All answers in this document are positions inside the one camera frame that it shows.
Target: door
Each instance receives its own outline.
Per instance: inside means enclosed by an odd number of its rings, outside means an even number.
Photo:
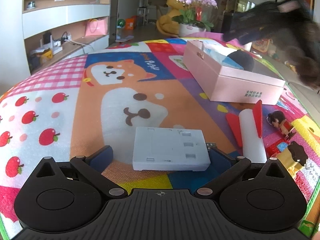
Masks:
[[[116,41],[118,19],[118,0],[110,1],[110,17],[109,17],[109,45]]]

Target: checkered pattern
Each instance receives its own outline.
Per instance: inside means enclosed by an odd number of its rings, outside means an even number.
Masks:
[[[12,88],[8,97],[37,90],[80,87],[87,55],[62,60],[35,73]]]

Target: pink box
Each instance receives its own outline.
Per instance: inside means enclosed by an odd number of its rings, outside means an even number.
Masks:
[[[226,67],[202,51],[202,42],[188,41],[183,63],[211,101],[275,105],[285,81],[255,60],[252,72]]]

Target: girl figurine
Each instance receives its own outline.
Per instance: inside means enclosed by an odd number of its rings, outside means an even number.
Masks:
[[[268,114],[267,121],[278,128],[286,140],[290,140],[296,134],[296,132],[292,132],[294,126],[286,120],[284,114],[279,110]]]

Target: triangular cutout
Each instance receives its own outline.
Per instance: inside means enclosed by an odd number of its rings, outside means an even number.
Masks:
[[[54,176],[55,173],[50,165],[50,163],[44,163],[37,174],[37,178]]]
[[[269,177],[284,178],[284,174],[276,163],[271,163],[266,175]]]

